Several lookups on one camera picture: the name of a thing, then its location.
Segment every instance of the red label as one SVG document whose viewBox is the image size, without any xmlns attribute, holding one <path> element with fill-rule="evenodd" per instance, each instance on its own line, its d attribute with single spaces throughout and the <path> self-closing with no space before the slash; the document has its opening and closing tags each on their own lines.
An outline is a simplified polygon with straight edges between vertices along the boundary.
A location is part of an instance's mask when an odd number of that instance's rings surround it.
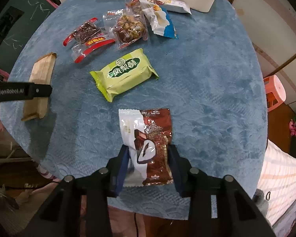
<svg viewBox="0 0 296 237">
<path fill-rule="evenodd" d="M 105 37 L 96 37 L 96 38 L 93 38 L 90 41 L 86 42 L 86 45 L 91 45 L 91 44 L 94 44 L 96 42 L 101 42 L 103 40 L 106 40 L 106 38 Z"/>
</svg>

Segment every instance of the beef jerky package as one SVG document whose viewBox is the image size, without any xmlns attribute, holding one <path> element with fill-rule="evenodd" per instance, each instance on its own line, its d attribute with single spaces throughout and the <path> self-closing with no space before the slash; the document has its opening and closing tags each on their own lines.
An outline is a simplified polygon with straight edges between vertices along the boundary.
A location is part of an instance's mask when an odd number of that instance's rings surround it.
<svg viewBox="0 0 296 237">
<path fill-rule="evenodd" d="M 67 46 L 73 40 L 78 43 L 85 43 L 101 33 L 101 29 L 95 24 L 97 18 L 91 18 L 81 26 L 77 27 L 64 41 L 63 45 Z"/>
<path fill-rule="evenodd" d="M 131 158 L 124 186 L 173 183 L 167 152 L 172 139 L 170 110 L 119 110 L 119 117 Z"/>
</svg>

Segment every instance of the chalkboard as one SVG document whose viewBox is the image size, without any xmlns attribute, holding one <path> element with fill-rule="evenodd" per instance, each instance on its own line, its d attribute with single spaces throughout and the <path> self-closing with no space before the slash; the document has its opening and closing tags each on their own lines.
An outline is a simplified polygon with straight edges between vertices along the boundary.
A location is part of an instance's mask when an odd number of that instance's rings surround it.
<svg viewBox="0 0 296 237">
<path fill-rule="evenodd" d="M 24 14 L 15 22 L 0 45 L 0 69 L 10 73 L 24 46 L 41 23 L 55 10 L 47 0 L 10 0 L 0 14 L 10 6 Z"/>
</svg>

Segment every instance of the clear plastic wrapper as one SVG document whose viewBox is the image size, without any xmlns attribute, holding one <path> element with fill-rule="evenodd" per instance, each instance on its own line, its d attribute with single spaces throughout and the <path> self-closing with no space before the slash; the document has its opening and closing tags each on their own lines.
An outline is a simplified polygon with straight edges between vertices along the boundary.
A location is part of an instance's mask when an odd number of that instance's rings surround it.
<svg viewBox="0 0 296 237">
<path fill-rule="evenodd" d="M 108 11 L 103 15 L 105 30 L 118 43 L 118 48 L 124 48 L 138 39 L 148 39 L 148 30 L 144 15 L 134 14 L 129 9 Z"/>
<path fill-rule="evenodd" d="M 170 110 L 119 110 L 119 119 L 131 158 L 124 186 L 173 183 L 167 150 L 172 139 Z"/>
<path fill-rule="evenodd" d="M 85 43 L 89 39 L 101 33 L 101 29 L 95 24 L 97 18 L 91 18 L 81 26 L 77 27 L 63 42 L 67 46 L 70 42 L 76 40 L 79 43 Z"/>
<path fill-rule="evenodd" d="M 94 50 L 114 42 L 114 39 L 110 38 L 108 34 L 102 31 L 99 35 L 93 37 L 85 43 L 77 43 L 73 46 L 71 48 L 71 57 L 75 63 L 79 63 Z"/>
<path fill-rule="evenodd" d="M 179 38 L 169 14 L 163 6 L 160 7 L 159 5 L 146 0 L 139 0 L 139 2 L 154 34 L 168 38 Z M 137 2 L 133 3 L 133 7 L 134 9 L 132 10 L 139 10 Z"/>
<path fill-rule="evenodd" d="M 146 0 L 146 1 L 157 4 L 159 6 L 163 6 L 168 11 L 191 14 L 191 9 L 185 2 L 181 2 L 177 0 Z M 136 3 L 137 3 L 137 0 L 129 0 L 126 3 L 126 5 L 133 7 L 134 5 L 136 5 Z"/>
</svg>

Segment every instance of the white wrapper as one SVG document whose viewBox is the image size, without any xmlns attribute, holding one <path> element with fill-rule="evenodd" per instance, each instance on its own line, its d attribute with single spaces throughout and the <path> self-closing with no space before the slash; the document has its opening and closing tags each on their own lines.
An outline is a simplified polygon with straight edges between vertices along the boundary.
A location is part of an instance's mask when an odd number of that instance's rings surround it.
<svg viewBox="0 0 296 237">
<path fill-rule="evenodd" d="M 147 0 L 139 0 L 139 2 L 154 34 L 168 38 L 178 38 L 170 18 L 167 17 L 168 13 L 165 8 L 162 9 L 159 5 Z"/>
<path fill-rule="evenodd" d="M 135 148 L 135 129 L 144 132 L 144 118 L 139 110 L 118 110 L 120 117 L 120 128 L 123 143 L 129 147 L 131 161 L 128 165 L 128 172 L 125 177 L 124 186 L 144 186 L 143 181 L 147 178 L 147 163 L 139 164 L 137 160 L 145 161 L 155 155 L 155 145 L 152 141 L 146 140 L 144 146 L 149 145 L 145 155 L 137 153 Z"/>
</svg>

